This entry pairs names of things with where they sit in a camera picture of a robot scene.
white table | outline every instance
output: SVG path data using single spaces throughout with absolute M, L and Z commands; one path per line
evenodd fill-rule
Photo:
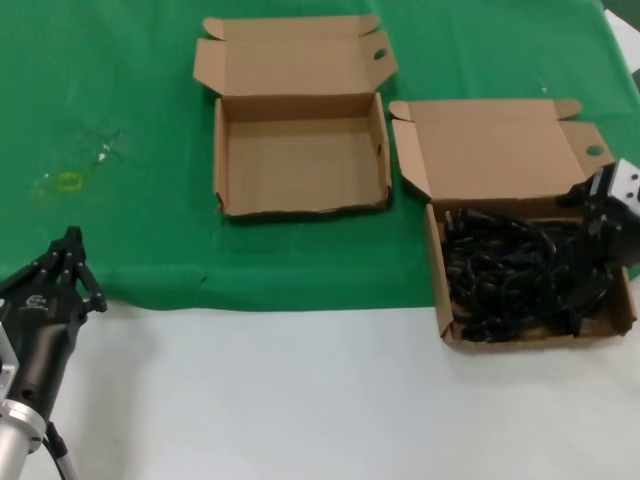
M 612 25 L 636 65 L 640 37 Z M 635 480 L 640 326 L 471 356 L 442 343 L 433 309 L 113 304 L 83 327 L 52 419 L 83 480 Z M 44 449 L 22 478 L 57 478 Z

open cardboard box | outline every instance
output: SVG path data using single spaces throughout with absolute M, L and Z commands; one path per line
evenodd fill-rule
M 613 156 L 593 124 L 576 122 L 574 100 L 450 100 L 392 102 L 393 131 L 403 176 L 431 198 L 426 240 L 438 329 L 443 340 L 470 349 L 570 346 L 624 335 L 636 319 L 626 269 L 614 272 L 608 302 L 585 319 L 582 335 L 545 328 L 517 342 L 462 339 L 453 321 L 441 242 L 447 211 L 479 208 L 528 219 L 575 218 L 555 197 L 590 177 Z
M 378 17 L 204 21 L 194 76 L 216 101 L 214 190 L 229 216 L 385 208 L 376 88 L 397 70 Z

cardboard box lid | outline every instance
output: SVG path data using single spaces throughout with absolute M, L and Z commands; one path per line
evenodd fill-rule
M 222 20 L 199 39 L 194 77 L 222 95 L 373 92 L 397 70 L 376 15 Z
M 613 156 L 576 100 L 391 102 L 402 175 L 434 204 L 566 193 Z

green cloth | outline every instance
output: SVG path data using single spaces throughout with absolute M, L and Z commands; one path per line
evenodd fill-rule
M 380 214 L 234 225 L 212 193 L 202 20 L 372 11 L 400 67 L 385 104 L 576 98 L 640 159 L 638 92 L 595 0 L 4 0 L 0 278 L 74 224 L 108 295 L 144 307 L 431 305 L 424 200 L 395 152 Z

black cable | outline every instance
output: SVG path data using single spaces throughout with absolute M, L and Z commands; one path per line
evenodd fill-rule
M 42 445 L 44 446 L 44 448 L 47 449 L 47 452 L 49 452 L 49 455 L 51 455 L 51 459 L 53 460 L 53 464 L 56 466 L 56 470 L 58 470 L 58 474 L 60 475 L 60 478 L 62 480 L 67 480 L 64 476 L 64 473 L 60 469 L 60 465 L 58 465 L 56 456 L 53 454 L 53 451 L 51 450 L 51 444 L 49 443 L 49 440 L 47 440 L 46 438 L 42 439 Z
M 579 253 L 580 232 L 570 221 L 447 212 L 442 250 L 463 338 L 504 342 L 543 325 L 579 335 L 582 318 L 600 308 L 611 283 L 606 267 Z
M 65 457 L 69 453 L 69 450 L 67 449 L 64 440 L 62 440 L 62 437 L 58 434 L 58 430 L 53 422 L 49 422 L 47 425 L 47 431 L 45 438 L 42 439 L 42 445 L 44 445 L 44 448 L 46 448 L 49 455 L 51 455 L 53 463 L 55 463 L 56 469 L 60 474 L 60 478 L 62 480 L 67 480 L 64 472 L 60 468 L 60 465 L 58 465 L 58 460 Z

